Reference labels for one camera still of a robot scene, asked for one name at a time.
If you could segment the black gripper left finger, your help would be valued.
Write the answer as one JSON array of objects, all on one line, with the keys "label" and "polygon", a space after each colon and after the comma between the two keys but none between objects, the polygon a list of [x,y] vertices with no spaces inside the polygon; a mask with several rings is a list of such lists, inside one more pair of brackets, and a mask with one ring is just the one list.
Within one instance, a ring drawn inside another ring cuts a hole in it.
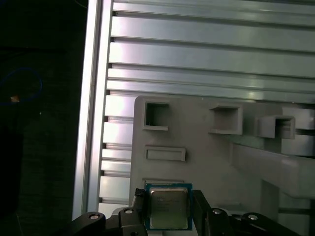
[{"label": "black gripper left finger", "polygon": [[146,236],[147,194],[136,189],[131,206],[108,219],[100,212],[87,212],[71,222],[72,236]]}]

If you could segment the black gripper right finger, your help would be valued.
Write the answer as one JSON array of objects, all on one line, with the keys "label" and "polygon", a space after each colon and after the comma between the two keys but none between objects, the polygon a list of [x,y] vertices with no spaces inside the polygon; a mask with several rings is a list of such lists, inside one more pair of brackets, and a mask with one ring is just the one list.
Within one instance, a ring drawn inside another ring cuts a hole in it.
[{"label": "black gripper right finger", "polygon": [[192,192],[192,218],[199,236],[294,236],[295,232],[255,212],[228,215],[212,208],[200,190]]}]

